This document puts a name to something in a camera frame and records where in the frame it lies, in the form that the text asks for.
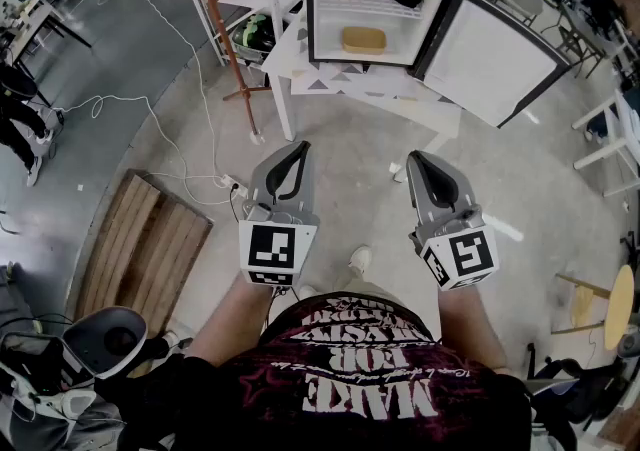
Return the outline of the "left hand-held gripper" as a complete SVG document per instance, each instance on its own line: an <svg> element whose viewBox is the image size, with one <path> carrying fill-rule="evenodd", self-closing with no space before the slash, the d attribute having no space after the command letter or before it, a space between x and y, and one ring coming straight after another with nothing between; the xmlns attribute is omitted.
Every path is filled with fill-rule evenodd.
<svg viewBox="0 0 640 451"><path fill-rule="evenodd" d="M313 211L314 167L306 140L289 143L255 167L243 207L246 218L238 223L240 269L247 282L276 288L298 282L319 229L319 219L308 213Z"/></svg>

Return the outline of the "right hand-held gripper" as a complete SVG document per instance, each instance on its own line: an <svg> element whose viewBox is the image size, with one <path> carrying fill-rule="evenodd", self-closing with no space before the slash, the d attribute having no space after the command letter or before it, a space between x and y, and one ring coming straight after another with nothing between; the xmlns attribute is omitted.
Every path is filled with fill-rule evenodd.
<svg viewBox="0 0 640 451"><path fill-rule="evenodd" d="M439 156L419 151L409 154L406 171L420 224L410 239L439 290L470 287L497 272L495 233L474 205L465 175ZM440 210L458 213L432 221L429 214Z"/></svg>

